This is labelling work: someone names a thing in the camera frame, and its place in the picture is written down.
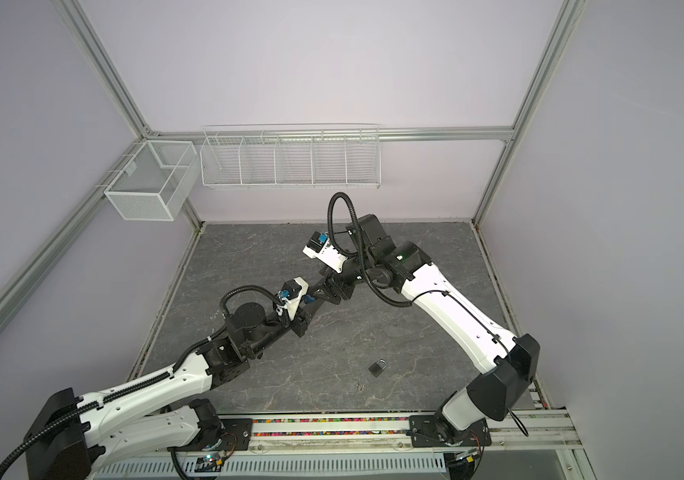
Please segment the dark grey padlock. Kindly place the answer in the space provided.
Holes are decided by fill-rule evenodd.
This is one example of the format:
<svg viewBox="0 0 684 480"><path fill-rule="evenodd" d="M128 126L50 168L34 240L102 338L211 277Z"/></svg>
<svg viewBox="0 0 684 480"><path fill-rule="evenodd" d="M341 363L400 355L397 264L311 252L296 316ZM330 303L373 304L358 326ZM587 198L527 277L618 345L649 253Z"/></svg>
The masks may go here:
<svg viewBox="0 0 684 480"><path fill-rule="evenodd" d="M371 364L368 370L373 377L378 378L384 372L386 367L387 362L384 359L379 359Z"/></svg>

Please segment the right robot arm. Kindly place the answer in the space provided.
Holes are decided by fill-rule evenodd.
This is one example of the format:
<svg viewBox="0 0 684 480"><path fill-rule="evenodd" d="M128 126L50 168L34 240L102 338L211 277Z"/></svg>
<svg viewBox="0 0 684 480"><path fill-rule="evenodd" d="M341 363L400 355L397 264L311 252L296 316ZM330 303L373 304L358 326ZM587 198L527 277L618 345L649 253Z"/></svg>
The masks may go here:
<svg viewBox="0 0 684 480"><path fill-rule="evenodd" d="M501 421L532 384L540 344L493 321L459 292L432 258L412 242L397 245L378 218L358 216L345 192L327 207L327 243L345 261L341 276L364 283L396 308L418 307L468 356L478 374L435 413L437 438L457 445L483 419Z"/></svg>

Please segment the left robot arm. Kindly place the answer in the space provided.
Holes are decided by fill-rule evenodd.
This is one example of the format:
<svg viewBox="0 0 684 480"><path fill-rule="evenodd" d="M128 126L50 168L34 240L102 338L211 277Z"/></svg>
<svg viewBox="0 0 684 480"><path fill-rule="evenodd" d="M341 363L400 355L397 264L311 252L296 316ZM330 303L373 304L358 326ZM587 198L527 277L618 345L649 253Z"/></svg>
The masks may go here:
<svg viewBox="0 0 684 480"><path fill-rule="evenodd" d="M286 333L306 333L326 304L296 278L276 293L244 285L220 301L225 323L178 359L122 385L78 396L53 394L23 442L0 463L0 479L20 459L31 479L87 479L153 450L215 447L225 428L203 393L240 376Z"/></svg>

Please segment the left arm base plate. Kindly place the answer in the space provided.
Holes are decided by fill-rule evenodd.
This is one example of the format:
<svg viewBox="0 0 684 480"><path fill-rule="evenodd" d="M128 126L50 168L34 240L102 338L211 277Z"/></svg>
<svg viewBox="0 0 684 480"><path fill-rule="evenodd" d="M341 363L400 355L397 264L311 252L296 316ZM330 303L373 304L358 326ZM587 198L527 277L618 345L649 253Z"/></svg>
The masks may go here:
<svg viewBox="0 0 684 480"><path fill-rule="evenodd" d="M243 451L249 448L252 436L252 418L226 418L217 426L212 421L200 422L192 440L176 447L181 452Z"/></svg>

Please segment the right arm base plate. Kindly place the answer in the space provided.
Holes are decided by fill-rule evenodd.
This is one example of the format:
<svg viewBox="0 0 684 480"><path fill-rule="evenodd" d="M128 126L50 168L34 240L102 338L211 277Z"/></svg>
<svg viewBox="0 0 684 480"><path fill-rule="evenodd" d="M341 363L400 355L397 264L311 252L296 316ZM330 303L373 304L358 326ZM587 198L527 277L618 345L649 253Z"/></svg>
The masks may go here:
<svg viewBox="0 0 684 480"><path fill-rule="evenodd" d="M409 417L407 434L412 439L412 445L417 448L487 447L492 444L485 419L460 430L435 414L412 415Z"/></svg>

